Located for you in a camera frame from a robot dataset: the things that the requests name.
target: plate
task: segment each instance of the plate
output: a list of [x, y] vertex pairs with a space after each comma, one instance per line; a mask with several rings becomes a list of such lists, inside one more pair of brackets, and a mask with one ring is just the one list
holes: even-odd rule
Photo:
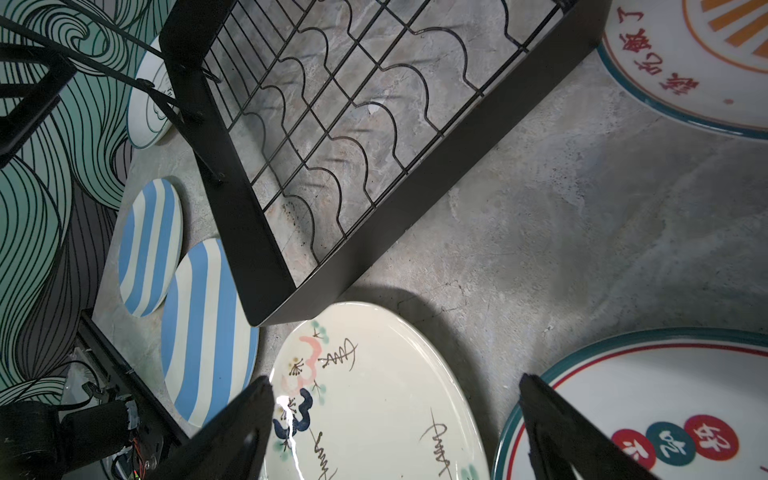
[[258, 345], [221, 240], [198, 243], [179, 263], [163, 311], [163, 374], [179, 414], [201, 427], [227, 406], [248, 385]]
[[262, 477], [489, 478], [453, 374], [380, 306], [337, 303], [300, 324], [270, 381], [277, 405]]
[[[624, 452], [659, 478], [768, 475], [768, 337], [659, 329], [595, 343], [542, 375]], [[533, 479], [519, 406], [494, 480]]]
[[[160, 51], [160, 37], [154, 39], [151, 46]], [[170, 78], [165, 69], [162, 58], [146, 51], [136, 70], [136, 78], [144, 78], [154, 84], [156, 90], [174, 97], [174, 89], [170, 85]], [[128, 140], [135, 148], [142, 149], [154, 145], [170, 129], [171, 122], [165, 117], [163, 111], [149, 98], [145, 92], [131, 89], [128, 98], [127, 129]]]
[[133, 316], [160, 306], [181, 255], [181, 203], [173, 185], [152, 180], [136, 196], [118, 257], [120, 295]]
[[659, 113], [768, 140], [764, 0], [614, 0], [598, 51], [614, 79]]

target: metal frame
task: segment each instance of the metal frame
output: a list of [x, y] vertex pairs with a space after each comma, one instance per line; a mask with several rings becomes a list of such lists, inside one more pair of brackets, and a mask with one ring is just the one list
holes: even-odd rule
[[[259, 16], [269, 23], [271, 33], [259, 28], [253, 16], [248, 14], [243, 6], [242, 2], [245, 1], [255, 3], [260, 10]], [[306, 5], [302, 5], [299, 0], [290, 0], [290, 3], [289, 0], [272, 0], [271, 5], [277, 5], [282, 12], [282, 22], [289, 25], [286, 28], [290, 28], [290, 33], [284, 34], [276, 24], [281, 21], [270, 17], [261, 5], [260, 2], [265, 1], [180, 0], [175, 4], [160, 34], [162, 57], [166, 61], [175, 99], [154, 90], [149, 81], [130, 78], [22, 25], [0, 18], [0, 27], [15, 31], [58, 53], [146, 91], [178, 128], [195, 153], [243, 310], [253, 326], [309, 319], [331, 304], [598, 45], [610, 5], [609, 0], [557, 0], [533, 33], [521, 41], [508, 33], [510, 12], [506, 1], [499, 0], [505, 14], [503, 35], [515, 51], [482, 85], [477, 86], [467, 79], [468, 49], [460, 35], [446, 27], [428, 27], [420, 30], [412, 28], [426, 7], [435, 0], [422, 0], [408, 18], [400, 18], [393, 11], [391, 0], [371, 0], [375, 2], [372, 5], [376, 12], [357, 36], [351, 32], [355, 15], [352, 5], [349, 0], [336, 0], [348, 8], [346, 35], [351, 39], [352, 45], [333, 69], [327, 63], [330, 49], [327, 34], [321, 28], [303, 24], [316, 5], [329, 2], [301, 0], [306, 2]], [[237, 21], [237, 17], [233, 16], [236, 7], [246, 12], [248, 22]], [[563, 18], [532, 48], [532, 42], [558, 11], [564, 13]], [[385, 12], [400, 24], [400, 31], [389, 43], [386, 52], [377, 60], [366, 50], [363, 43], [376, 19]], [[250, 53], [245, 51], [245, 55], [243, 54], [228, 25], [241, 32], [250, 44], [244, 45], [243, 48], [250, 48]], [[308, 100], [304, 96], [306, 69], [302, 60], [292, 56], [283, 57], [283, 54], [296, 35], [310, 30], [319, 32], [324, 38], [326, 54], [323, 68], [328, 78], [313, 98]], [[259, 42], [263, 41], [267, 47], [267, 53], [263, 50], [260, 55], [256, 45], [248, 39], [247, 31], [255, 31], [258, 34], [258, 38], [261, 38]], [[428, 35], [433, 32], [450, 34], [457, 41], [463, 54], [462, 82], [474, 92], [463, 105], [452, 111], [450, 119], [441, 127], [429, 117], [429, 85], [424, 74], [409, 63], [385, 65], [387, 56], [406, 34]], [[137, 40], [127, 34], [123, 37], [131, 41]], [[269, 37], [273, 38], [276, 45], [270, 44]], [[137, 43], [147, 47], [141, 41]], [[215, 51], [221, 53], [222, 49], [235, 68], [226, 71], [222, 69], [222, 61], [215, 55]], [[355, 50], [363, 52], [371, 61], [372, 67], [359, 87], [352, 94], [348, 94], [341, 88], [336, 76]], [[252, 58], [254, 55], [257, 60], [249, 64], [245, 57]], [[298, 62], [303, 82], [300, 98], [304, 106], [298, 120], [290, 127], [285, 125], [286, 95], [280, 86], [267, 81], [273, 68], [285, 61]], [[218, 75], [211, 63], [216, 64], [220, 71]], [[408, 160], [398, 158], [396, 153], [399, 126], [387, 105], [378, 101], [357, 99], [376, 72], [386, 72], [393, 68], [407, 68], [418, 75], [425, 92], [423, 120], [434, 130], [431, 139], [421, 145], [420, 151]], [[254, 70], [261, 70], [262, 73], [257, 74]], [[233, 87], [238, 81], [242, 83], [242, 88]], [[343, 93], [345, 99], [342, 102], [345, 105], [330, 125], [324, 126], [314, 108], [321, 94], [332, 84]], [[279, 92], [283, 100], [283, 120], [280, 122], [283, 139], [273, 152], [265, 155], [266, 163], [255, 178], [251, 179], [240, 163], [229, 132], [244, 115], [254, 114], [262, 118], [258, 112], [247, 111], [247, 108], [257, 92], [265, 90]], [[245, 98], [238, 98], [237, 91], [245, 91]], [[228, 107], [228, 98], [233, 98], [237, 104], [234, 114]], [[383, 109], [392, 121], [391, 152], [396, 168], [399, 169], [399, 174], [376, 195], [376, 198], [367, 189], [369, 155], [362, 142], [353, 136], [333, 133], [334, 127], [347, 109], [370, 105]], [[180, 114], [176, 114], [172, 106], [179, 108]], [[223, 119], [224, 114], [228, 116], [228, 122]], [[322, 129], [322, 137], [306, 156], [299, 153], [291, 138], [304, 118], [313, 118]], [[266, 137], [263, 118], [262, 123]], [[310, 166], [313, 154], [325, 139], [355, 144], [362, 151], [365, 161], [362, 193], [369, 206], [353, 225], [346, 229], [339, 221], [344, 193], [342, 183], [331, 170]], [[298, 157], [300, 164], [290, 175], [280, 179], [275, 166], [276, 156], [282, 147], [289, 147], [288, 151]], [[339, 198], [335, 223], [340, 238], [320, 255], [316, 252], [314, 244], [316, 218], [312, 205], [307, 199], [287, 190], [299, 172], [317, 170], [333, 177]], [[253, 185], [267, 173], [277, 179], [278, 188], [270, 199], [261, 204], [253, 191]], [[302, 203], [307, 209], [312, 227], [310, 250], [316, 266], [298, 288], [264, 214], [280, 196]]]

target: red circle with character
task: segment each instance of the red circle with character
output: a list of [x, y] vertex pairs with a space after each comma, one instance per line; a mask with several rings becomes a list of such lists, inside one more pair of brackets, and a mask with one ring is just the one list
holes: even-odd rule
[[696, 442], [699, 455], [710, 460], [731, 460], [739, 451], [739, 437], [724, 421], [711, 415], [696, 415], [685, 422], [685, 431]]
[[634, 458], [634, 461], [651, 470], [656, 463], [656, 449], [640, 432], [630, 429], [619, 430], [611, 436], [611, 441], [618, 445], [622, 452]]

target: blue striped plate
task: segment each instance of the blue striped plate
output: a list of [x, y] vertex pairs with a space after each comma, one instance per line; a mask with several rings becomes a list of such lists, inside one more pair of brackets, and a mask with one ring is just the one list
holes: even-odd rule
[[181, 254], [181, 203], [164, 178], [139, 192], [120, 241], [120, 295], [133, 316], [160, 306]]
[[198, 243], [179, 263], [163, 311], [165, 386], [181, 416], [201, 427], [227, 406], [250, 381], [258, 343], [221, 240]]

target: white plate with green outline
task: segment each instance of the white plate with green outline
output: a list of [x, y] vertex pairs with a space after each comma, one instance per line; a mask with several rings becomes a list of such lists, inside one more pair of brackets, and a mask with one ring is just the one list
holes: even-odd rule
[[[657, 477], [768, 478], [768, 336], [728, 329], [628, 333], [577, 351], [541, 377]], [[494, 480], [532, 480], [516, 406]]]
[[450, 369], [380, 306], [337, 303], [300, 324], [270, 381], [276, 408], [262, 478], [489, 478]]
[[[160, 37], [152, 42], [152, 47], [160, 50]], [[146, 51], [136, 71], [136, 78], [144, 78], [154, 84], [156, 90], [174, 96], [170, 86], [168, 72], [162, 58]], [[163, 111], [149, 98], [145, 92], [133, 88], [128, 98], [127, 129], [128, 140], [138, 149], [147, 148], [160, 140], [170, 129], [171, 122]]]

